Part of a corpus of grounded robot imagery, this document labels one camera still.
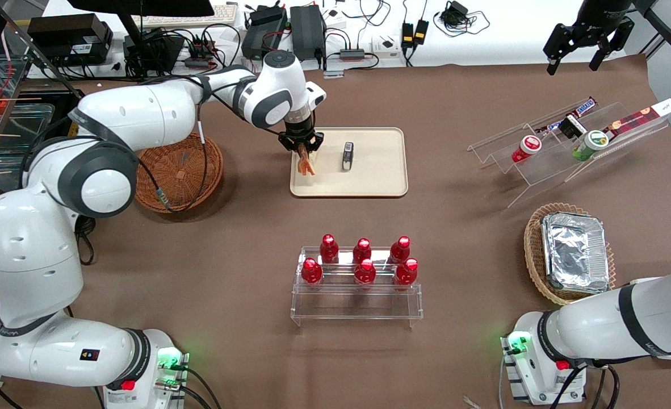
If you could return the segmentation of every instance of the red bottle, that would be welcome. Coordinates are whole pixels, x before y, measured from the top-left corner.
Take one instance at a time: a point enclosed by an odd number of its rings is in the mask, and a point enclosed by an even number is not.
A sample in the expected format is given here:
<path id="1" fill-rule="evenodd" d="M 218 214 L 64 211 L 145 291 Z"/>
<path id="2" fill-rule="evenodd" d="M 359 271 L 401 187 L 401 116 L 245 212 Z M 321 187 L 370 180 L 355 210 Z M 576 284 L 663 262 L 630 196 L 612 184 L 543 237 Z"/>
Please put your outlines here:
<path id="1" fill-rule="evenodd" d="M 391 246 L 391 254 L 388 256 L 389 264 L 401 264 L 409 258 L 411 254 L 411 239 L 401 236 L 398 241 Z"/>
<path id="2" fill-rule="evenodd" d="M 353 264 L 360 264 L 367 258 L 371 258 L 371 242 L 367 238 L 363 238 L 353 248 Z"/>
<path id="3" fill-rule="evenodd" d="M 303 261 L 303 269 L 300 271 L 300 275 L 308 284 L 318 284 L 323 280 L 323 267 L 314 258 L 306 258 Z"/>
<path id="4" fill-rule="evenodd" d="M 411 285 L 416 281 L 419 262 L 415 258 L 408 258 L 406 261 L 396 267 L 396 274 L 393 275 L 393 284 Z"/>
<path id="5" fill-rule="evenodd" d="M 336 264 L 338 262 L 338 243 L 332 235 L 323 236 L 320 243 L 320 259 L 323 264 Z"/>
<path id="6" fill-rule="evenodd" d="M 370 285 L 376 280 L 374 262 L 369 258 L 361 261 L 353 271 L 353 282 L 360 285 Z"/>

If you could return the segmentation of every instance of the white table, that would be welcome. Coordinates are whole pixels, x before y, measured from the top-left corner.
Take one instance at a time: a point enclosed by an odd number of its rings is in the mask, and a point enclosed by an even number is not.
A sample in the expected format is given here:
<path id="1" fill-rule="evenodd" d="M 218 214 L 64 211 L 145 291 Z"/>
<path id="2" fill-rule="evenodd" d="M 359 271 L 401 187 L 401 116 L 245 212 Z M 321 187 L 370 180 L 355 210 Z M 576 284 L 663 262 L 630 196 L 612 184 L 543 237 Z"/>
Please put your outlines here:
<path id="1" fill-rule="evenodd" d="M 362 0 L 363 9 L 366 14 L 372 13 L 378 3 L 376 0 Z M 213 3 L 224 3 L 224 0 L 213 0 Z M 247 4 L 256 8 L 259 3 L 272 5 L 273 1 L 252 0 Z M 294 5 L 307 5 L 305 0 L 286 0 L 286 7 Z M 434 27 L 432 18 L 435 13 L 444 10 L 444 2 L 430 0 L 426 4 L 424 20 L 429 21 L 429 30 L 426 35 L 426 42 L 419 46 L 414 57 L 411 59 L 413 65 L 435 66 L 444 64 L 457 65 L 506 65 L 506 64 L 545 64 L 547 67 L 547 58 L 543 54 L 543 47 L 553 28 L 557 23 L 572 24 L 577 15 L 582 0 L 522 0 L 521 2 L 508 2 L 507 0 L 463 0 L 462 4 L 470 11 L 481 10 L 491 22 L 491 26 L 478 35 L 464 34 L 456 38 L 448 38 L 442 32 Z M 240 29 L 242 38 L 245 36 L 243 11 L 245 2 L 240 2 L 240 15 L 235 26 Z M 325 9 L 333 8 L 336 5 L 335 0 L 325 0 Z M 400 0 L 392 0 L 392 10 L 387 20 L 382 26 L 368 26 L 362 31 L 360 46 L 366 52 L 370 51 L 371 38 L 373 36 L 400 36 L 401 22 L 404 20 L 404 8 Z M 409 8 L 408 22 L 416 26 L 416 21 L 421 15 L 424 2 L 419 0 L 406 0 L 406 6 Z M 361 15 L 359 2 L 357 0 L 346 0 L 338 3 L 338 7 L 348 15 Z M 383 20 L 385 8 L 374 18 L 375 22 Z M 88 11 L 76 10 L 66 0 L 50 0 L 45 8 L 43 16 L 52 15 L 71 15 L 83 14 Z M 97 77 L 123 77 L 124 70 L 112 70 L 111 67 L 120 62 L 123 65 L 123 37 L 125 29 L 118 19 L 118 16 L 97 13 L 99 20 L 105 21 L 114 31 L 112 49 L 109 51 L 107 61 L 103 65 L 92 66 L 91 70 Z M 473 29 L 478 29 L 483 20 L 478 20 Z M 358 31 L 364 27 L 364 19 L 348 19 L 346 32 L 352 39 L 353 46 L 356 45 Z M 192 29 L 190 31 L 200 34 L 201 29 Z M 212 28 L 209 31 L 213 34 L 218 47 L 227 54 L 227 62 L 232 58 L 236 39 L 234 31 L 228 28 Z M 343 44 L 338 36 L 328 38 L 328 54 L 337 52 Z M 281 49 L 291 49 L 292 42 L 289 38 L 281 41 Z M 588 62 L 595 54 L 597 47 L 587 47 L 578 49 L 564 58 L 563 62 Z M 614 52 L 606 60 L 626 55 L 623 51 Z M 238 56 L 235 63 L 250 63 Z M 180 60 L 188 57 L 188 52 L 183 51 Z M 358 65 L 369 65 L 367 62 L 340 62 L 336 57 L 329 60 L 329 69 L 343 69 Z M 383 59 L 379 67 L 403 67 L 405 62 L 403 58 Z M 317 63 L 314 60 L 303 62 L 303 68 L 306 70 L 317 69 Z M 76 72 L 81 72 L 79 68 L 74 68 Z M 198 70 L 190 70 L 183 66 L 182 62 L 177 63 L 174 73 L 187 74 L 196 73 Z M 41 72 L 34 68 L 29 74 L 29 78 L 43 78 Z"/>

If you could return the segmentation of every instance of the acrylic display rack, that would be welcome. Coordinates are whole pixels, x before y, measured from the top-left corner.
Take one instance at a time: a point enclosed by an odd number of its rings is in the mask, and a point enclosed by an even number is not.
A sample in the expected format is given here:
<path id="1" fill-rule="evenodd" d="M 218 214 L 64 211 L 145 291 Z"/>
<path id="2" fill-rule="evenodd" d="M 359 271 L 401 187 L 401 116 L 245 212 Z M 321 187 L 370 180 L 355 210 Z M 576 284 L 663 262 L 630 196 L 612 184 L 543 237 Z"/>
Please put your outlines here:
<path id="1" fill-rule="evenodd" d="M 537 137 L 543 142 L 543 147 L 538 153 L 518 163 L 512 161 L 512 152 L 517 149 L 520 140 L 525 135 L 536 135 L 535 129 L 564 119 L 566 113 L 573 111 L 586 101 L 580 101 L 540 119 L 535 119 L 535 121 L 512 127 L 470 145 L 467 149 L 467 151 L 474 152 L 483 164 L 494 161 L 502 173 L 506 174 L 514 168 L 525 181 L 527 186 L 522 190 L 522 193 L 510 202 L 507 208 L 522 200 L 530 199 L 537 194 L 553 189 L 562 183 L 571 181 L 580 173 L 612 163 L 628 153 L 631 148 L 648 135 L 668 126 L 668 122 L 666 122 L 668 115 L 638 126 L 611 140 L 607 148 L 592 155 L 588 161 L 579 161 L 572 156 L 572 151 L 580 144 L 579 139 L 569 140 L 559 129 L 548 130 L 537 134 Z M 628 116 L 630 113 L 622 103 L 613 103 L 605 108 L 601 108 L 597 104 L 589 114 L 580 118 L 580 122 L 588 130 L 603 130 L 611 123 Z"/>
<path id="2" fill-rule="evenodd" d="M 318 247 L 302 248 L 292 283 L 291 318 L 297 326 L 307 319 L 407 319 L 413 326 L 423 318 L 421 284 L 392 284 L 397 265 L 387 262 L 390 248 L 371 249 L 376 279 L 367 289 L 353 281 L 351 248 L 343 246 L 338 264 L 322 264 Z M 322 282 L 316 286 L 300 274 L 308 257 L 323 267 Z"/>

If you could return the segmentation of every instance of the wicker basket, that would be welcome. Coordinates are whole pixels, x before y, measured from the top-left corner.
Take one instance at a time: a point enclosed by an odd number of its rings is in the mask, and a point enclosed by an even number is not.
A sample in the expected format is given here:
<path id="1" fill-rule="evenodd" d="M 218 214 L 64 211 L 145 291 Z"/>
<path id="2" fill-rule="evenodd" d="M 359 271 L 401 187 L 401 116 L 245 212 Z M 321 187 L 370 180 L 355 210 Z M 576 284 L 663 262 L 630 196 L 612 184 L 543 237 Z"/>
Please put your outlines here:
<path id="1" fill-rule="evenodd" d="M 543 231 L 540 221 L 546 215 L 554 212 L 570 212 L 580 215 L 587 215 L 583 209 L 567 203 L 551 203 L 537 209 L 532 213 L 530 221 L 525 227 L 525 261 L 527 261 L 527 270 L 530 272 L 530 278 L 535 282 L 535 286 L 550 301 L 559 305 L 568 305 L 572 301 L 580 300 L 590 296 L 587 293 L 575 293 L 573 291 L 556 290 L 548 284 L 545 275 L 545 251 L 543 248 Z M 606 258 L 608 258 L 609 287 L 615 288 L 615 264 L 613 263 L 613 251 L 610 244 L 606 243 Z"/>
<path id="2" fill-rule="evenodd" d="M 202 193 L 192 207 L 204 202 L 214 192 L 222 177 L 222 153 L 209 138 L 206 137 L 205 142 L 207 176 Z M 151 170 L 154 179 L 169 199 L 172 210 L 182 210 L 197 195 L 204 171 L 204 153 L 197 132 L 190 133 L 186 139 L 174 145 L 143 150 L 139 160 Z M 136 201 L 149 210 L 169 212 L 159 200 L 156 187 L 142 166 L 136 170 L 135 197 Z"/>

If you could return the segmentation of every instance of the brown table surface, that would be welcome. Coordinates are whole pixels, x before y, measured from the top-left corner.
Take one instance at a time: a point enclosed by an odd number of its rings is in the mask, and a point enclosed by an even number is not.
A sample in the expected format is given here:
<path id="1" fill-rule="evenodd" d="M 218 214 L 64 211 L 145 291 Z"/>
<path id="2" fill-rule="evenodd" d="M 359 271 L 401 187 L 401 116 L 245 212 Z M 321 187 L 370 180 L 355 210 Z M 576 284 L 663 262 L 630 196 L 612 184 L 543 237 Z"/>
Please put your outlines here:
<path id="1" fill-rule="evenodd" d="M 504 192 L 507 177 L 466 151 L 588 95 L 605 105 L 622 101 L 630 112 L 656 103 L 643 57 L 606 62 L 599 72 L 564 64 L 555 77 L 545 65 L 307 77 L 328 92 L 318 125 L 403 130 L 408 194 L 293 197 L 290 156 L 275 138 L 208 104 L 204 128 L 224 152 L 221 190 L 183 219 L 133 205 L 100 220 L 91 235 L 98 262 L 84 267 L 86 287 L 73 305 L 78 318 L 167 332 L 192 353 L 192 368 L 224 409 L 462 408 L 463 395 L 486 409 L 497 407 L 498 337 L 525 312 L 556 308 L 525 267 L 522 235 L 535 208 L 568 202 L 601 218 L 619 284 L 671 273 L 670 128 L 615 165 L 509 210 L 514 196 Z M 344 247 L 361 236 L 377 245 L 411 236 L 421 262 L 424 319 L 413 329 L 399 321 L 298 328 L 289 316 L 296 257 L 323 233 Z M 671 407 L 671 362 L 644 358 L 618 371 L 618 407 Z M 589 401 L 597 378 L 590 373 Z M 527 407 L 512 401 L 505 386 L 507 407 Z M 4 390 L 27 409 L 98 405 L 86 388 L 8 378 Z"/>

